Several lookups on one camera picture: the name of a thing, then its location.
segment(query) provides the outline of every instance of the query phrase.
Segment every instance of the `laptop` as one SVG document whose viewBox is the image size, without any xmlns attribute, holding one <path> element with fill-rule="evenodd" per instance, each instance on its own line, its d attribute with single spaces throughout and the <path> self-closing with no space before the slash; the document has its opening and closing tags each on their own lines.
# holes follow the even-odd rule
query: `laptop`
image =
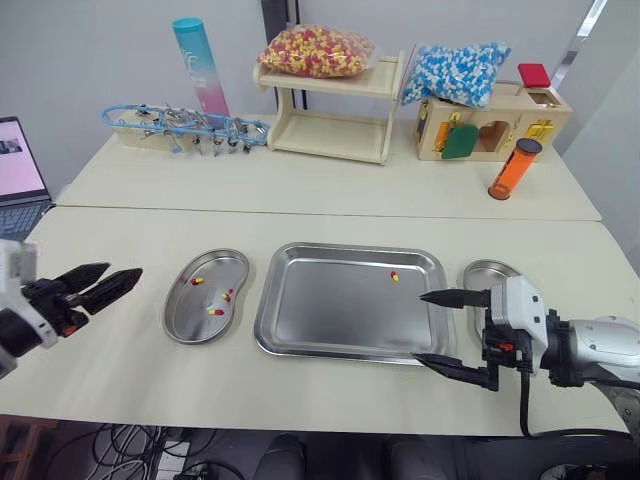
<svg viewBox="0 0 640 480">
<path fill-rule="evenodd" d="M 0 118 L 0 239 L 24 240 L 53 206 L 18 118 Z"/>
</svg>

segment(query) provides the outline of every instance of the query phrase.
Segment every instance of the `pink and blue bottle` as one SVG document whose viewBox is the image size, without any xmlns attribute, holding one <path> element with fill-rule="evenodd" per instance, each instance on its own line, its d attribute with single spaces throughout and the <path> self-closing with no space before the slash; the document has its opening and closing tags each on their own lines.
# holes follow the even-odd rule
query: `pink and blue bottle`
<svg viewBox="0 0 640 480">
<path fill-rule="evenodd" d="M 206 113 L 229 115 L 227 101 L 216 72 L 204 23 L 199 18 L 181 18 L 173 22 L 184 63 Z"/>
</svg>

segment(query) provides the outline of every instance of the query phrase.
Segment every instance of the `rectangular metal tray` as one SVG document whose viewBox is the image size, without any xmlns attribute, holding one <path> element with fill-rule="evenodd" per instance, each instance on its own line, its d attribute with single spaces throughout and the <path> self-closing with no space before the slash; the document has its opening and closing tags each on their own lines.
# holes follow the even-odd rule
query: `rectangular metal tray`
<svg viewBox="0 0 640 480">
<path fill-rule="evenodd" d="M 418 298 L 444 288 L 421 250 L 292 243 L 271 259 L 254 333 L 278 355 L 418 365 L 412 353 L 455 354 L 449 312 Z"/>
</svg>

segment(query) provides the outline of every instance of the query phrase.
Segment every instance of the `cylindrical bottle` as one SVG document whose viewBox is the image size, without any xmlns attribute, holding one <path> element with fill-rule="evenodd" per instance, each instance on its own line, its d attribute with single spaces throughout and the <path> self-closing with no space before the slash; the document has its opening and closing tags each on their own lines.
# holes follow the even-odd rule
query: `cylindrical bottle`
<svg viewBox="0 0 640 480">
<path fill-rule="evenodd" d="M 489 187 L 489 195 L 497 200 L 506 200 L 522 179 L 536 155 L 542 151 L 542 145 L 532 138 L 521 138 L 504 167 Z"/>
<path fill-rule="evenodd" d="M 213 61 L 202 20 L 199 18 L 176 20 L 173 22 L 173 32 L 202 109 L 206 113 L 229 115 L 229 108 L 218 80 L 216 64 Z"/>
</svg>

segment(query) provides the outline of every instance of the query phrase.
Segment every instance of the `green block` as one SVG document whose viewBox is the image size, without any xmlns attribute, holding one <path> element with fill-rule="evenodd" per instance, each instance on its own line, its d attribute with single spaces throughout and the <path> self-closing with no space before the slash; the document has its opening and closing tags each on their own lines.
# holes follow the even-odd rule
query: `green block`
<svg viewBox="0 0 640 480">
<path fill-rule="evenodd" d="M 473 152 L 476 140 L 478 140 L 478 128 L 475 125 L 460 125 L 453 128 L 442 150 L 442 159 L 468 157 Z"/>
</svg>

